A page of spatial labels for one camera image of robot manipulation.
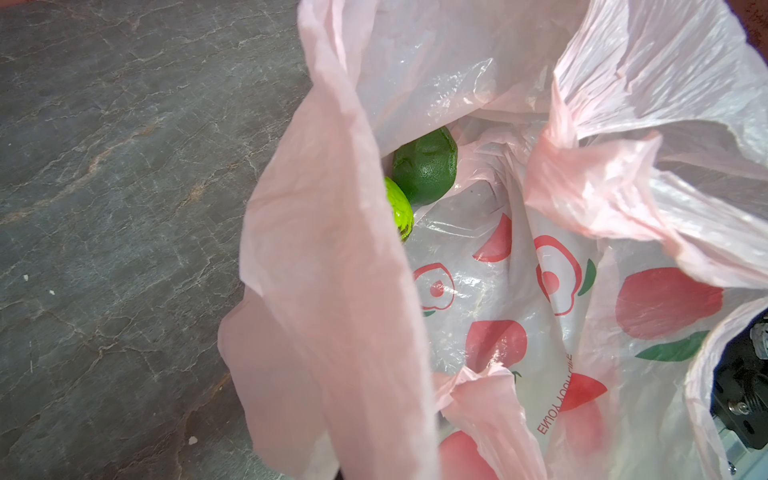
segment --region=gray marble surface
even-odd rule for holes
[[[280,477],[216,339],[309,87],[295,0],[0,10],[0,478]]]

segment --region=marble countertop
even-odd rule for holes
[[[0,10],[0,478],[280,478],[216,348],[295,0]]]

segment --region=lime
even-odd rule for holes
[[[457,157],[451,132],[446,127],[438,128],[397,149],[392,179],[411,205],[429,205],[453,187]]]
[[[400,229],[400,239],[405,242],[413,230],[413,209],[406,195],[391,178],[384,177],[384,184],[387,200],[392,205],[392,213],[395,216],[395,225]]]

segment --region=metal part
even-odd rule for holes
[[[752,410],[744,402],[728,402],[728,409],[734,415],[749,415]]]

